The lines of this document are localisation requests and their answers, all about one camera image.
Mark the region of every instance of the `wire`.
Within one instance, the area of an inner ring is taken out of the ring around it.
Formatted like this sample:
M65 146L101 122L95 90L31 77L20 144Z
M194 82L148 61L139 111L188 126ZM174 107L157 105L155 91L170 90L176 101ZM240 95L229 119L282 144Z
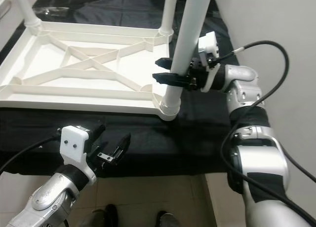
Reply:
M51 136L49 138L46 138L44 140L41 140L37 143L34 143L28 147L26 147L25 149L21 150L19 153L15 154L13 157L11 157L3 166L1 166L0 168L0 176L1 174L4 172L5 168L12 162L14 161L17 157L23 155L24 153L28 152L28 151L31 151L35 148L38 148L39 146L42 146L50 141L55 141L57 139L57 136Z
M283 197L281 195L279 195L278 193L274 192L273 190L267 188L266 186L264 186L262 183L244 175L242 172L240 172L239 170L237 170L236 168L234 168L230 162L226 159L225 155L224 155L224 147L225 144L227 143L227 141L229 140L229 138L233 135L233 133L235 132L235 130L237 129L238 124L240 123L241 119L251 110L253 109L255 106L257 106L258 104L262 103L264 100L266 100L267 98L269 98L273 93L275 93L276 90L279 89L279 87L284 83L288 71L289 71L289 58L288 55L285 51L285 49L278 43L273 42L273 41L269 41L269 40L262 40L262 41L257 41L254 43L250 43L245 45L242 48L238 48L236 50L234 50L233 52L225 55L224 57L221 57L220 60L216 60L216 63L220 62L221 60L224 60L230 56L235 55L238 52L242 52L245 49L257 46L257 45L262 45L262 44L268 44L268 45L272 45L275 46L276 48L278 48L283 56L284 56L284 60L285 60L285 68L284 68L284 72L282 77L280 78L279 82L267 93L265 94L263 97L261 97L259 100L257 100L256 102L254 102L251 106L249 106L245 112L238 118L238 120L235 122L235 124L233 124L231 130L228 132L228 134L225 136L221 147L220 147L220 156L221 159L223 160L225 166L231 170L235 175L238 175L239 177L241 177L243 180L245 180L246 182L256 186L257 188L261 189L262 191L268 193L269 195L273 196L274 198L276 198L277 200L282 201L284 204L286 204L290 209L292 209L293 211L295 211L298 215L300 215L307 223L309 223L311 226L316 227L316 220L310 215L308 214L304 209L302 209L300 206L298 206L296 203L294 203L293 201L291 201L290 199Z
M291 155L286 151L286 149L281 145L282 151L285 155L285 157L297 168L299 169L303 174L305 174L307 177L309 177L314 183L316 183L316 177L313 176L310 172L308 172L306 169L304 169L299 163L291 157Z
M64 225L65 225L65 227L69 227L69 223L68 223L67 219L64 220Z

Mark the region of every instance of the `white pipe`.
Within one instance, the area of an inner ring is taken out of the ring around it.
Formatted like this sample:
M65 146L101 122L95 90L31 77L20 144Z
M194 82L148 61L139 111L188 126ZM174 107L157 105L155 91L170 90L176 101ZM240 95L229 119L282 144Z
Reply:
M179 37L172 61L171 73L185 75L205 20L210 0L187 0ZM181 87L168 86L160 109L167 116L175 116L180 110Z
M164 36L173 35L173 18L176 9L177 0L164 0L163 15L159 33Z
M24 25L26 27L38 27L41 20L36 17L28 0L16 0L24 16Z

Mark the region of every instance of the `black tablecloth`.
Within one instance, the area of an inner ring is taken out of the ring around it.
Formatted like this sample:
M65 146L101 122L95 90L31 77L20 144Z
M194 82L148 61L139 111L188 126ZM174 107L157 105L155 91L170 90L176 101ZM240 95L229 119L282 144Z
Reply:
M163 4L164 0L38 0L34 9L44 21L158 28ZM173 55L184 5L185 0L178 0L170 56ZM1 62L23 30L20 25L2 50ZM232 50L227 28L214 0L210 3L201 36L210 31L216 32L222 55ZM226 63L237 64L237 60L231 58ZM99 177L222 171L217 151L230 127L225 95L216 91L184 91L181 100L181 110L170 122L155 115L2 108L0 164L26 146L53 134L59 127L90 126L103 121L107 131L97 143L105 146L104 153L112 151L128 132L132 140L121 163L98 172ZM59 144L52 142L20 157L7 171L50 175L60 164Z

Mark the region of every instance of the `tile floor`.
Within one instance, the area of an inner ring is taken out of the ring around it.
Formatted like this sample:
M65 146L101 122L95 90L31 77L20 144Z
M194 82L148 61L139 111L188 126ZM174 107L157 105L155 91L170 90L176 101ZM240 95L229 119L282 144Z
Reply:
M0 227L21 211L27 197L47 179L7 173L0 177ZM118 208L119 227L154 227L160 210L173 213L182 227L214 227L205 193L204 175L98 179L83 190L68 221L76 227L83 216L112 203Z

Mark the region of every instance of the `white wall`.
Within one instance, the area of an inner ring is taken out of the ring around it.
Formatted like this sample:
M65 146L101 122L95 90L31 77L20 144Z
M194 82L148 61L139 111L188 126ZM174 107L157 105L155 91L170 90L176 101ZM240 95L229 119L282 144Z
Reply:
M315 0L216 0L227 24L234 48L269 39L283 45L290 57L290 73L285 84L266 101L270 122L289 153L316 175L316 4ZM272 46L258 46L238 56L242 65L256 69L260 85L267 92L279 79L284 62ZM316 185L290 166L287 194L316 217ZM213 202L222 202L217 215L219 226L230 226L222 219L233 214L235 224L244 224L241 199L229 202L230 191L218 188L220 178L209 176Z
M10 39L18 25L22 22L23 17L14 0L10 10L0 19L0 51ZM29 0L33 5L36 0Z

